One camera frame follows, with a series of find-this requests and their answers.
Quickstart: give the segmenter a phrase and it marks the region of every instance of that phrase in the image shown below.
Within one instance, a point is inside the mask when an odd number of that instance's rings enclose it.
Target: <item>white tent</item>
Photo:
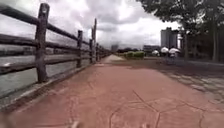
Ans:
[[[162,53],[168,53],[168,52],[169,52],[169,49],[166,48],[166,47],[163,47],[163,48],[161,49],[161,52],[162,52]]]
[[[159,54],[159,51],[154,50],[154,51],[152,52],[152,54],[154,54],[154,55]]]
[[[171,49],[169,50],[169,53],[170,53],[170,54],[175,54],[175,53],[177,53],[177,52],[180,52],[180,50],[178,50],[178,49],[176,49],[176,48],[171,48]]]

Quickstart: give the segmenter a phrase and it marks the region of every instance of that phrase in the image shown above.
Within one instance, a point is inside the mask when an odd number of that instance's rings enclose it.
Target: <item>stamped concrete walkway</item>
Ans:
[[[224,109],[157,70],[111,61],[58,84],[11,115],[16,128],[223,128]]]

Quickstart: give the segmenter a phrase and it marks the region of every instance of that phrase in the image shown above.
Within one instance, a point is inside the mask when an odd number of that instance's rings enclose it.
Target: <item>wooden fence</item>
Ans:
[[[70,34],[50,23],[48,23],[50,7],[48,4],[43,3],[40,5],[38,18],[27,15],[19,10],[13,9],[7,5],[0,5],[0,14],[5,16],[32,24],[36,26],[35,39],[28,39],[23,37],[16,37],[10,35],[0,34],[0,44],[1,45],[17,45],[17,46],[29,46],[35,48],[35,61],[30,63],[14,63],[9,65],[3,65],[0,67],[0,75],[19,72],[28,70],[31,68],[36,68],[38,83],[44,83],[48,81],[48,76],[46,72],[46,65],[59,64],[64,62],[77,61],[77,68],[82,67],[82,60],[89,60],[91,64],[99,61],[101,58],[110,54],[109,50],[106,50],[98,43],[95,45],[92,39],[85,41],[83,39],[83,31],[78,30],[78,35],[75,36]],[[70,38],[77,42],[77,47],[68,46],[64,44],[57,44],[54,42],[46,41],[46,31],[50,30],[64,37]],[[83,49],[83,45],[89,46],[89,49]],[[46,48],[62,49],[69,51],[74,55],[74,57],[60,57],[56,59],[47,60]],[[88,57],[83,57],[83,54],[88,53]]]

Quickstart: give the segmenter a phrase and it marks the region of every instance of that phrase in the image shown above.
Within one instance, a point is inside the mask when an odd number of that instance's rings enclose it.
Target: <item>bush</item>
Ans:
[[[126,52],[124,53],[124,57],[127,59],[142,59],[144,58],[145,53],[144,52]]]
[[[144,58],[144,56],[145,56],[145,53],[141,51],[133,53],[134,58]]]
[[[125,53],[125,57],[132,58],[133,57],[133,52],[127,52],[127,53]]]

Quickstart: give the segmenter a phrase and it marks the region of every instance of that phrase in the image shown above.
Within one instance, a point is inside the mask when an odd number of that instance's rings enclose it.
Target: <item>distant building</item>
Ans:
[[[111,51],[115,53],[118,51],[118,48],[119,48],[119,46],[117,44],[114,44],[111,46]]]
[[[161,47],[158,45],[144,45],[143,51],[146,53],[146,56],[150,56],[154,50],[160,51]]]
[[[178,48],[178,33],[171,28],[161,30],[161,47]]]

